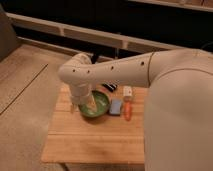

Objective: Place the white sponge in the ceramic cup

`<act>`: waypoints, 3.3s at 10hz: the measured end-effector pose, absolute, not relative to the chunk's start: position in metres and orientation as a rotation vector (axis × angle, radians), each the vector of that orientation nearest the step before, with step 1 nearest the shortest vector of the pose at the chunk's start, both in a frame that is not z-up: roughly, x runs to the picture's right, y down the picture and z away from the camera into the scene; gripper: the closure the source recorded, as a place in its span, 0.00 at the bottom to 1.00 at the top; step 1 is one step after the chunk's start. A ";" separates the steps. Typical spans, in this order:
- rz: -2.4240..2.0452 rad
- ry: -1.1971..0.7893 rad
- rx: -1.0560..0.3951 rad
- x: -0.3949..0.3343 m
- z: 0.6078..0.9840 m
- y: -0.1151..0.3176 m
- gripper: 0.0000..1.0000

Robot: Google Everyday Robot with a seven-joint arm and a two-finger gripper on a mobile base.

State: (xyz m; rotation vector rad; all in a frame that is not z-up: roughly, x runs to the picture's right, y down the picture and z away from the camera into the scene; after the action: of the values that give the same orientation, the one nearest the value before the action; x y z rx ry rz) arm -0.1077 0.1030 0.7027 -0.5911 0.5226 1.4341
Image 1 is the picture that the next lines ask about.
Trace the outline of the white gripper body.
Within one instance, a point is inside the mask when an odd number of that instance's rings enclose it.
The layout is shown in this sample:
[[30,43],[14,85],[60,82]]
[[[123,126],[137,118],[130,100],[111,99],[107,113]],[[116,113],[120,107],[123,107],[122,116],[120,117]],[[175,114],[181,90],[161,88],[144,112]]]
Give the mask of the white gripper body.
[[71,87],[70,88],[70,100],[73,107],[79,107],[85,105],[92,111],[97,111],[97,105],[92,95],[90,87]]

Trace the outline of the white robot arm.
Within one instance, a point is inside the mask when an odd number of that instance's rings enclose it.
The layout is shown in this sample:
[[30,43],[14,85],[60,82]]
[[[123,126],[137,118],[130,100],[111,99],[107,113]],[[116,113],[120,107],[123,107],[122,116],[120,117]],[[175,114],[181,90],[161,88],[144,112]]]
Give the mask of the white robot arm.
[[213,171],[213,53],[186,48],[96,64],[80,53],[59,77],[75,104],[88,101],[92,84],[146,87],[145,171]]

